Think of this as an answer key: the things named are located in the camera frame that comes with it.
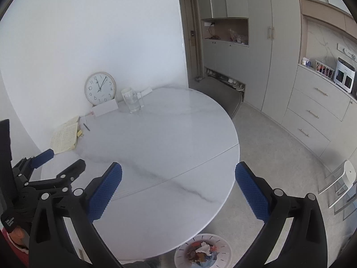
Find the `white tissue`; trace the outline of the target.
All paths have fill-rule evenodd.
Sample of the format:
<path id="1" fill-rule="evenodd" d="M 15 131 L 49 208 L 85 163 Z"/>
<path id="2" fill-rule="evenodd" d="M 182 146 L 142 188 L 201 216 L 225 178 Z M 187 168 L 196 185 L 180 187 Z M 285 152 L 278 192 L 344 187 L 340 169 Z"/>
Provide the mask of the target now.
<path id="1" fill-rule="evenodd" d="M 206 262 L 211 258 L 211 246 L 201 242 L 200 247 L 195 250 L 196 262 Z"/>

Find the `white plastic trash bin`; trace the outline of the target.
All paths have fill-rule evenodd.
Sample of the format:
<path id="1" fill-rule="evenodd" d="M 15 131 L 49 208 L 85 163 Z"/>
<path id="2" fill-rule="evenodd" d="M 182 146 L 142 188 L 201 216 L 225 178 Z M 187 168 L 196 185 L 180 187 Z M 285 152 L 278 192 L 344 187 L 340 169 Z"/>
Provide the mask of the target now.
<path id="1" fill-rule="evenodd" d="M 230 267 L 232 249 L 222 237 L 198 234 L 183 243 L 174 255 L 175 267 Z"/>

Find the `open yellowed notebook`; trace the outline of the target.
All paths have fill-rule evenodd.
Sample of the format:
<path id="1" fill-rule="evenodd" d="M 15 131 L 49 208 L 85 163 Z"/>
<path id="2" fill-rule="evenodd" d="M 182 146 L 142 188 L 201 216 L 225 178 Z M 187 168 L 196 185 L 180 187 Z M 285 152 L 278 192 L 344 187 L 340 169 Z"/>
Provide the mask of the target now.
<path id="1" fill-rule="evenodd" d="M 50 148 L 55 154 L 75 149 L 79 131 L 79 116 L 76 116 L 59 126 L 54 131 L 50 142 Z"/>

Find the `white small card box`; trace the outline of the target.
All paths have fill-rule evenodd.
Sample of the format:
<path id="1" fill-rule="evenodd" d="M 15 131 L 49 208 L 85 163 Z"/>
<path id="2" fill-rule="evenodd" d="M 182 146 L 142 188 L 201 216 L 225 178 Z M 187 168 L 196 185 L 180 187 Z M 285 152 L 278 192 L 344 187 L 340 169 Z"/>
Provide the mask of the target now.
<path id="1" fill-rule="evenodd" d="M 91 109 L 94 116 L 99 117 L 118 109 L 118 104 L 115 99 L 96 105 Z"/>

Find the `white oval marble table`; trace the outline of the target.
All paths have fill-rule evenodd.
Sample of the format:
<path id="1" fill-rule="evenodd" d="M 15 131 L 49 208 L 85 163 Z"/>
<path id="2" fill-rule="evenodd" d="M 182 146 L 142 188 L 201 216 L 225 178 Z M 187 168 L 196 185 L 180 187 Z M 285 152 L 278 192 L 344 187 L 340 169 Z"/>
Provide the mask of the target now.
<path id="1" fill-rule="evenodd" d="M 122 181 L 94 222 L 120 261 L 167 253 L 203 230 L 230 195 L 240 159 L 231 118 L 205 94 L 159 88 L 143 103 L 136 113 L 120 103 L 102 116 L 82 117 L 76 148 L 42 167 L 49 179 L 83 159 L 86 169 L 72 187 L 84 188 L 111 163 L 121 165 Z"/>

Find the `white step stool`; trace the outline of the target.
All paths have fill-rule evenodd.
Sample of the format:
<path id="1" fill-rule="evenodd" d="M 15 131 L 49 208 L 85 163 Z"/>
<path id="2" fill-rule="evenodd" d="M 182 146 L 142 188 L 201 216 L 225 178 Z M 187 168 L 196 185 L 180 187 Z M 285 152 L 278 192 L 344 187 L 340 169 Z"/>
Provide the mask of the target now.
<path id="1" fill-rule="evenodd" d="M 340 184 L 340 187 L 335 190 L 334 201 L 329 204 L 329 209 L 332 209 L 353 187 L 356 182 L 356 170 L 351 161 L 345 160 L 325 180 L 326 185 L 318 191 L 318 194 L 328 191 L 337 183 Z"/>

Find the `grey dining chair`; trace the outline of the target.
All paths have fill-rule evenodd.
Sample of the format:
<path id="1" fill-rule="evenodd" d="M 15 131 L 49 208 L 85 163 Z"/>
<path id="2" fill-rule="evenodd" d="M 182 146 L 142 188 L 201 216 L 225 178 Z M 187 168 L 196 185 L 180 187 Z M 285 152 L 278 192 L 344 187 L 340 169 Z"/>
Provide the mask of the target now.
<path id="1" fill-rule="evenodd" d="M 243 95 L 241 92 L 220 82 L 213 77 L 206 77 L 202 80 L 190 79 L 189 87 L 197 90 L 214 99 L 233 118 L 241 103 Z"/>

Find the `clear glass mug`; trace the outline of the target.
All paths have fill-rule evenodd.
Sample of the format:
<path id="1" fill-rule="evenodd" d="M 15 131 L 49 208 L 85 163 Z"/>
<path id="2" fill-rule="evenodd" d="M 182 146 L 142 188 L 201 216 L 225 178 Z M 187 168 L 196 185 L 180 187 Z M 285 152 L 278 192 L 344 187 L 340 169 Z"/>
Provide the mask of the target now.
<path id="1" fill-rule="evenodd" d="M 144 107 L 142 98 L 132 88 L 121 90 L 121 95 L 130 113 L 135 113 Z"/>

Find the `white drawer cabinet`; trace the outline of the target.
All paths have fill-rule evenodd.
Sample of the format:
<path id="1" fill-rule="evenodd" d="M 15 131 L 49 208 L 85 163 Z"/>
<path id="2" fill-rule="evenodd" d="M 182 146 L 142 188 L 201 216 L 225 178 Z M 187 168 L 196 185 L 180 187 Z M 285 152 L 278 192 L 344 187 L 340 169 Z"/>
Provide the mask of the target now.
<path id="1" fill-rule="evenodd" d="M 345 160 L 356 166 L 356 100 L 302 65 L 282 126 L 329 170 Z"/>

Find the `shoes in cabinet niche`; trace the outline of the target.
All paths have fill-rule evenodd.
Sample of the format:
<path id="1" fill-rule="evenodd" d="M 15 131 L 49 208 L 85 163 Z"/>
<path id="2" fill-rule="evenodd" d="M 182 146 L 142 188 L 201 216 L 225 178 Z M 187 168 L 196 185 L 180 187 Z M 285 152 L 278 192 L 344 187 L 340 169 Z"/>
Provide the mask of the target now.
<path id="1" fill-rule="evenodd" d="M 218 73 L 214 70 L 211 70 L 210 68 L 205 68 L 205 73 L 209 76 L 209 77 L 213 77 L 214 79 L 218 80 L 219 82 L 229 86 L 230 88 L 235 89 L 238 92 L 245 92 L 245 84 L 241 83 L 238 80 L 232 79 L 224 74 Z"/>

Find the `white countertop appliance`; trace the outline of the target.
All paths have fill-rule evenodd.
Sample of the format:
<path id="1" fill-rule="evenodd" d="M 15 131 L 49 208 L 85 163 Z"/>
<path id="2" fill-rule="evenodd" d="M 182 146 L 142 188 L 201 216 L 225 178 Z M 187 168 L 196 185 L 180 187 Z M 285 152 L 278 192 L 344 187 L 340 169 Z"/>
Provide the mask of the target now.
<path id="1" fill-rule="evenodd" d="M 336 64 L 335 74 L 333 75 L 333 81 L 344 91 L 351 93 L 355 80 L 355 73 L 355 68 L 339 57 Z"/>

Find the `tall grey wardrobe cabinet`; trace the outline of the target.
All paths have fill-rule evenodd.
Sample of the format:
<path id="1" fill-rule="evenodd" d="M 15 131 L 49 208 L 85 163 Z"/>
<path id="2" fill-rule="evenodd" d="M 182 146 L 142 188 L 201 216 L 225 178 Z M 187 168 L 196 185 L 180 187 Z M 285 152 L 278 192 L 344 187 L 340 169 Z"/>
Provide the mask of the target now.
<path id="1" fill-rule="evenodd" d="M 282 123 L 297 72 L 299 0 L 197 0 L 203 65 L 245 87 L 245 101 Z"/>

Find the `brown entrance door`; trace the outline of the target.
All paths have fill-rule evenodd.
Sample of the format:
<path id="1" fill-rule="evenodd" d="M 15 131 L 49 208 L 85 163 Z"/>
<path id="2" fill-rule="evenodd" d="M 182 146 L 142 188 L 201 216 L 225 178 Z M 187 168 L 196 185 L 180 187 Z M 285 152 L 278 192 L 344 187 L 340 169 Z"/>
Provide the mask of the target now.
<path id="1" fill-rule="evenodd" d="M 197 0 L 179 0 L 185 44 L 188 82 L 192 84 L 203 75 L 200 19 Z"/>

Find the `round white wall clock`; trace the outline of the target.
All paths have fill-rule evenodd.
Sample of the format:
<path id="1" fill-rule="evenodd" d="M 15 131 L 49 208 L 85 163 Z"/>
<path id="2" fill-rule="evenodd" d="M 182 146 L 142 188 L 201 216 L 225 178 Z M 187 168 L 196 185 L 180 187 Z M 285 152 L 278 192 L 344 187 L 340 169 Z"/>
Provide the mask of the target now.
<path id="1" fill-rule="evenodd" d="M 85 96 L 93 106 L 115 99 L 116 82 L 106 72 L 91 74 L 85 83 Z"/>

